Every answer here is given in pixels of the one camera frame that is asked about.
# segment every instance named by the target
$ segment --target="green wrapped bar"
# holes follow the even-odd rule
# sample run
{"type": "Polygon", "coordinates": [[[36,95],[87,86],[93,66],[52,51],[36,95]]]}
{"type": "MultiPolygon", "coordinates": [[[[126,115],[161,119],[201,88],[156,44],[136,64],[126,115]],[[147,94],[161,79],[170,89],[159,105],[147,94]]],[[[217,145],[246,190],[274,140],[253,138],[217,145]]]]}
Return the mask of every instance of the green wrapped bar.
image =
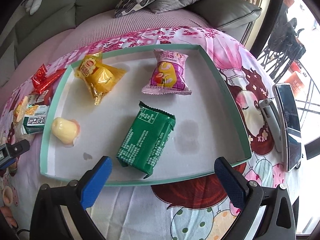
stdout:
{"type": "Polygon", "coordinates": [[[140,111],[133,121],[116,157],[123,167],[133,166],[146,173],[153,173],[161,156],[176,118],[162,110],[151,108],[140,102],[140,111]]]}

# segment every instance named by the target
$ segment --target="blue gripper pad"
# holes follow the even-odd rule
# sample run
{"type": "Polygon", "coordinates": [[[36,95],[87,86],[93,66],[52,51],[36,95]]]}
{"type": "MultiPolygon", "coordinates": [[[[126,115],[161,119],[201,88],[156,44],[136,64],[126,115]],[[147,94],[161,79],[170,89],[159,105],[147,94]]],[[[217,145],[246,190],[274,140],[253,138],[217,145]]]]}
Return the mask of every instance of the blue gripper pad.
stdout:
{"type": "Polygon", "coordinates": [[[112,171],[111,158],[103,156],[92,171],[94,173],[81,191],[80,203],[84,209],[93,206],[100,191],[109,178],[112,171]]]}
{"type": "Polygon", "coordinates": [[[10,161],[8,161],[5,165],[1,166],[1,170],[4,170],[8,168],[11,164],[13,164],[16,161],[16,158],[12,158],[10,161]]]}
{"type": "Polygon", "coordinates": [[[238,171],[235,171],[225,158],[219,157],[214,162],[214,172],[217,174],[218,179],[227,192],[233,206],[243,210],[246,194],[244,189],[237,181],[237,176],[235,176],[235,173],[238,171]]]}

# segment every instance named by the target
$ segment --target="red wrapped candy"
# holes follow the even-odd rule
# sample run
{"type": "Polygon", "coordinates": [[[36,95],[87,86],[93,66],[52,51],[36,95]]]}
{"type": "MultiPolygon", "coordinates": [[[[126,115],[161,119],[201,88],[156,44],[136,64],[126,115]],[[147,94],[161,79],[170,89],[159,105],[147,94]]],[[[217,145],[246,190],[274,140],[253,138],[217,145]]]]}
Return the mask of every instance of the red wrapped candy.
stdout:
{"type": "Polygon", "coordinates": [[[59,77],[61,77],[65,71],[66,68],[58,69],[47,77],[47,69],[45,68],[44,64],[42,64],[32,77],[32,84],[35,88],[32,93],[42,94],[44,91],[47,91],[48,87],[53,84],[59,77]]]}

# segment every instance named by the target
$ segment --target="mint green tray rim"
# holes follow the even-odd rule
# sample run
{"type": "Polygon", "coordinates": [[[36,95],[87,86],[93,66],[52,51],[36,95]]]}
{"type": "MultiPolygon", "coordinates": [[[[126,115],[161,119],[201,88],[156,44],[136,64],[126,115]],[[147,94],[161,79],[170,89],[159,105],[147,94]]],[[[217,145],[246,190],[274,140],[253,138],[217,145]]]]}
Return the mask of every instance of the mint green tray rim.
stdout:
{"type": "MultiPolygon", "coordinates": [[[[123,48],[118,50],[113,50],[110,52],[103,53],[103,58],[110,58],[110,57],[116,57],[124,54],[132,54],[137,52],[145,52],[145,51],[153,51],[154,49],[164,49],[164,50],[180,50],[180,49],[188,49],[188,50],[198,50],[200,52],[200,55],[204,58],[206,61],[209,69],[212,72],[212,75],[214,76],[215,80],[219,84],[221,93],[223,94],[225,101],[228,106],[229,114],[232,118],[232,121],[236,127],[240,143],[244,152],[244,159],[235,163],[231,163],[231,166],[237,166],[239,164],[245,163],[247,160],[251,158],[251,148],[250,143],[248,140],[248,135],[244,127],[243,120],[241,118],[241,115],[239,113],[239,110],[236,106],[236,103],[234,102],[231,93],[225,83],[225,81],[222,79],[219,71],[217,70],[216,66],[208,56],[208,54],[205,52],[205,50],[200,45],[192,45],[192,44],[158,44],[158,45],[147,45],[147,46],[137,46],[132,48],[123,48]]],[[[51,134],[51,124],[54,119],[54,115],[60,100],[60,96],[62,94],[62,91],[64,89],[64,86],[68,80],[68,77],[70,76],[73,68],[76,68],[80,65],[81,60],[72,63],[65,73],[63,74],[60,83],[57,87],[57,90],[53,96],[51,106],[48,111],[47,119],[44,126],[44,131],[42,135],[42,142],[41,142],[41,150],[40,150],[40,173],[46,177],[58,179],[61,181],[69,182],[72,179],[66,179],[66,178],[59,178],[57,176],[52,176],[47,174],[48,171],[48,148],[49,148],[49,140],[50,140],[50,134],[51,134]]],[[[199,173],[192,176],[186,176],[186,177],[177,177],[174,179],[165,179],[165,180],[156,180],[156,181],[145,181],[145,180],[139,180],[139,181],[110,181],[106,182],[105,186],[141,186],[141,185],[155,185],[155,184],[164,184],[164,183],[172,183],[177,181],[183,181],[187,179],[195,179],[202,176],[213,174],[212,172],[206,172],[206,173],[199,173]]]]}

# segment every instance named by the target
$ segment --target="cable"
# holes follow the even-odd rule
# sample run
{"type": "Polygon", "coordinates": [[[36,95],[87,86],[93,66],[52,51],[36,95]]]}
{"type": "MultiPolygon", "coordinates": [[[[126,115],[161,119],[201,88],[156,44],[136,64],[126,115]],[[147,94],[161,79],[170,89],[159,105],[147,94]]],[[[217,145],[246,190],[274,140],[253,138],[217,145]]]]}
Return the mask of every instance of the cable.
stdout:
{"type": "Polygon", "coordinates": [[[29,232],[29,233],[30,233],[30,231],[27,230],[27,229],[21,229],[21,230],[19,230],[19,231],[17,232],[17,235],[19,235],[21,232],[29,232]]]}

